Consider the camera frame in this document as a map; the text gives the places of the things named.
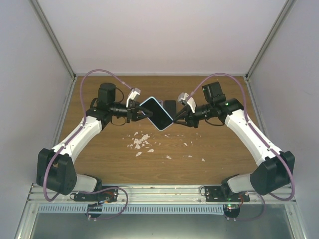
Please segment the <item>phone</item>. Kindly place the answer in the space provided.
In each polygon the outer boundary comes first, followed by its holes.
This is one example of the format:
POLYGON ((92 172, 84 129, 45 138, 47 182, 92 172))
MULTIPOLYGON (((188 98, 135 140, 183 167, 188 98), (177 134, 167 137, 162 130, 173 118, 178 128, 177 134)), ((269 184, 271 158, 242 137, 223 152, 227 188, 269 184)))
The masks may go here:
POLYGON ((163 100, 157 100, 157 102, 158 102, 162 107, 164 107, 163 100))
POLYGON ((173 119, 155 97, 144 100, 140 106, 153 113, 149 121, 159 131, 164 131, 173 124, 173 119))

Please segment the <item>black smartphone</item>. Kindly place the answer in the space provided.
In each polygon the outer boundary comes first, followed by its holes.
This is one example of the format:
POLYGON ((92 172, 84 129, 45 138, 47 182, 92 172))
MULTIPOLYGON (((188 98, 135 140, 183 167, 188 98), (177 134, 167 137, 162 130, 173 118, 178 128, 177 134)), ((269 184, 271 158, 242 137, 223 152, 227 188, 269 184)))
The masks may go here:
POLYGON ((177 108, 175 100, 165 100, 164 101, 164 109, 168 112, 172 119, 176 117, 177 108))

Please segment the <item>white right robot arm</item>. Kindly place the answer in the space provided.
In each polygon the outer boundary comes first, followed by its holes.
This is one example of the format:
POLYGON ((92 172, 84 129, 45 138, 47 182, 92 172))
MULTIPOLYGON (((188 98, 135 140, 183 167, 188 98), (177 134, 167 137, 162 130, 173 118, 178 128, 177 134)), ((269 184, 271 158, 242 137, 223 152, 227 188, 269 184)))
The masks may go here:
POLYGON ((231 202, 238 194, 255 191, 264 196, 291 184, 295 157, 290 151, 276 147, 248 117, 244 106, 235 98, 227 99, 219 82, 202 86, 206 104, 198 106, 187 93, 178 102, 183 108, 174 123, 197 128, 200 120, 218 118, 242 141, 256 162, 257 168, 248 174, 230 176, 221 183, 221 197, 231 202))

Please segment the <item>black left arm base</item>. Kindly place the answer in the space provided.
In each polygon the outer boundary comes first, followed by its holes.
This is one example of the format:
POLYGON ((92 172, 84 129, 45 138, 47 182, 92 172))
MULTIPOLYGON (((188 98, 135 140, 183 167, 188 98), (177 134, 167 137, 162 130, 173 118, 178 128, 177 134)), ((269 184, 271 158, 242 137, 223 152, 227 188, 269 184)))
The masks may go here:
POLYGON ((92 193, 71 193, 70 199, 75 202, 116 202, 118 186, 99 186, 92 193))

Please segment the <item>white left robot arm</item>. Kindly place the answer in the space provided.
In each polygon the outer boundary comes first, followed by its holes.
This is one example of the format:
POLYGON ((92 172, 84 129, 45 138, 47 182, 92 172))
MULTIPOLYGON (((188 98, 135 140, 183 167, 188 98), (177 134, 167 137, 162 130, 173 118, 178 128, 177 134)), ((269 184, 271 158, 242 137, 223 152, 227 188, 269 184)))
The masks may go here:
POLYGON ((80 175, 75 171, 74 163, 85 146, 98 135, 113 117, 124 118, 127 123, 140 121, 152 116, 152 112, 141 112, 143 107, 136 101, 141 91, 131 89, 126 103, 117 102, 113 83, 102 83, 98 96, 94 98, 88 110, 84 112, 77 127, 52 149, 42 149, 38 154, 36 181, 42 186, 47 201, 53 201, 47 191, 57 195, 68 195, 71 192, 85 192, 91 201, 98 201, 103 189, 98 186, 98 179, 93 176, 80 175))

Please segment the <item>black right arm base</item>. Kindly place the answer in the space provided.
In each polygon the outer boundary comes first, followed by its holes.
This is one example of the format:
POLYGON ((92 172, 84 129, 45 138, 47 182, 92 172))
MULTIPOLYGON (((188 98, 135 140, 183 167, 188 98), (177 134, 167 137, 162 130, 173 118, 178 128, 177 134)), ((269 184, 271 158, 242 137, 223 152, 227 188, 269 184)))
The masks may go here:
POLYGON ((201 186, 199 193, 204 196, 206 202, 249 202, 250 197, 245 192, 232 193, 228 189, 224 189, 223 186, 201 186))

